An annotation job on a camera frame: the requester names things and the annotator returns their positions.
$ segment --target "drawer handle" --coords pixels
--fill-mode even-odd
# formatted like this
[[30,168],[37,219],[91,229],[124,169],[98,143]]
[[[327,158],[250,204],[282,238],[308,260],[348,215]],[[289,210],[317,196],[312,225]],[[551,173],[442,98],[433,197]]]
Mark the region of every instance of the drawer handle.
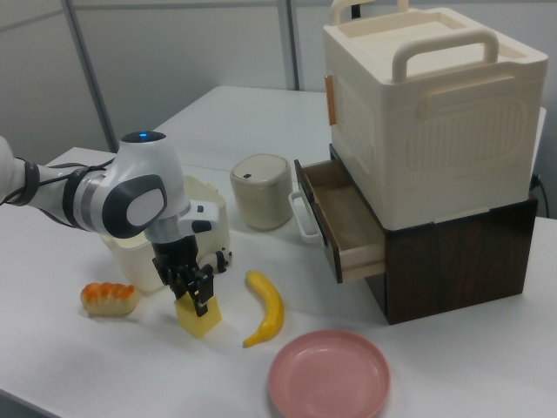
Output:
[[[299,214],[299,206],[296,206],[296,204],[294,203],[294,200],[299,199],[299,198],[302,198],[302,200],[304,201],[304,208],[305,208],[310,220],[312,221],[313,227],[316,231],[315,233],[314,232],[307,232],[304,229],[304,222],[300,218],[300,214]],[[321,245],[324,245],[323,237],[321,236],[321,233],[319,232],[319,227],[317,225],[317,220],[313,216],[312,209],[309,207],[309,202],[307,201],[307,198],[305,197],[304,192],[297,191],[297,192],[290,193],[288,195],[288,201],[290,202],[290,206],[292,208],[292,213],[294,213],[294,218],[296,219],[296,223],[298,224],[298,229],[299,229],[299,233],[302,237],[302,240],[304,242],[308,243],[308,244],[313,244],[313,243],[316,243],[316,242],[320,242]]]

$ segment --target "container lid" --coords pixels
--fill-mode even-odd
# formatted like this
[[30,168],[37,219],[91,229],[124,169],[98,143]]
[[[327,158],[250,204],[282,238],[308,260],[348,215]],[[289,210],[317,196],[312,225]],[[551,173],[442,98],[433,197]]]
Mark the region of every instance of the container lid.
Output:
[[232,169],[234,180],[246,185],[262,186],[277,183],[290,173],[288,161],[271,154],[252,155]]

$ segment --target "white container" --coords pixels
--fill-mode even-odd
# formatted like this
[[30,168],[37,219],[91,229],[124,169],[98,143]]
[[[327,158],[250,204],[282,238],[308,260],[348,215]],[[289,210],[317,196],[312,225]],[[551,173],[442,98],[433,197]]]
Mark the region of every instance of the white container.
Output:
[[286,159],[271,154],[252,155],[234,166],[230,180],[240,216],[249,227],[278,228],[292,216],[288,201],[292,174]]
[[[192,176],[184,177],[184,189],[190,199],[216,203],[220,215],[218,228],[196,235],[198,242],[197,261],[199,262],[205,255],[215,253],[223,247],[230,248],[230,231],[225,199],[218,194],[217,189],[212,185],[202,183]],[[114,259],[132,284],[144,292],[152,292],[163,286],[152,262],[155,253],[151,242],[147,240],[143,233],[130,239],[117,239],[103,235],[101,235],[101,238],[110,248]]]
[[445,8],[341,23],[355,3],[325,26],[332,144],[382,226],[526,200],[547,56]]

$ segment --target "yellow sponge block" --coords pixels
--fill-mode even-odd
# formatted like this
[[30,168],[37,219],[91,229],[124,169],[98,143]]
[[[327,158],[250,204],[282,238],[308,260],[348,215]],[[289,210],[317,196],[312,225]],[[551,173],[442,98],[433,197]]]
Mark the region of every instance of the yellow sponge block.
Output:
[[203,337],[222,320],[216,296],[213,296],[207,302],[208,312],[203,316],[196,314],[193,300],[191,300],[191,296],[188,293],[180,299],[174,300],[174,307],[176,308],[178,324],[198,338]]

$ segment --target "wooden drawer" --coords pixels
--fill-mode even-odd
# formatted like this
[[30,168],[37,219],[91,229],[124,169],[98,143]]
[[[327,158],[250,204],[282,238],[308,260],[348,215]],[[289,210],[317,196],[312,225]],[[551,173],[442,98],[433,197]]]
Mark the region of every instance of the wooden drawer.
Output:
[[385,234],[342,165],[336,160],[294,164],[337,282],[384,273]]

